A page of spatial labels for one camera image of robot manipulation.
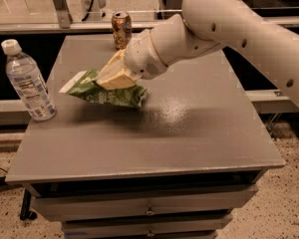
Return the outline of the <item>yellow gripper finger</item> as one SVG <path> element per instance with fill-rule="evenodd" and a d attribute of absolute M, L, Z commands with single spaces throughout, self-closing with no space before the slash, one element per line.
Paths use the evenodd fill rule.
<path fill-rule="evenodd" d="M 125 75 L 124 50 L 118 50 L 98 73 L 100 81 L 113 81 Z"/>
<path fill-rule="evenodd" d="M 97 84 L 106 90 L 125 89 L 133 87 L 141 77 L 125 67 L 106 68 L 97 75 Z"/>

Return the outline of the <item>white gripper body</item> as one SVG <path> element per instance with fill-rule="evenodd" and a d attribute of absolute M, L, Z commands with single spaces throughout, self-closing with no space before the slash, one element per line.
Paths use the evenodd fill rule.
<path fill-rule="evenodd" d="M 125 65 L 144 80 L 152 80 L 167 70 L 151 40 L 150 30 L 143 30 L 129 41 L 124 57 Z"/>

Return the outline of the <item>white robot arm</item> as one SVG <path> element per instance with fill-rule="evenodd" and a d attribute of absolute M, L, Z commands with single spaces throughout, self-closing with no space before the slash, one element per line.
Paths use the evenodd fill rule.
<path fill-rule="evenodd" d="M 270 23 L 242 0 L 182 0 L 175 14 L 131 38 L 97 76 L 107 90 L 151 80 L 183 59 L 224 47 L 239 53 L 299 108 L 299 35 Z"/>

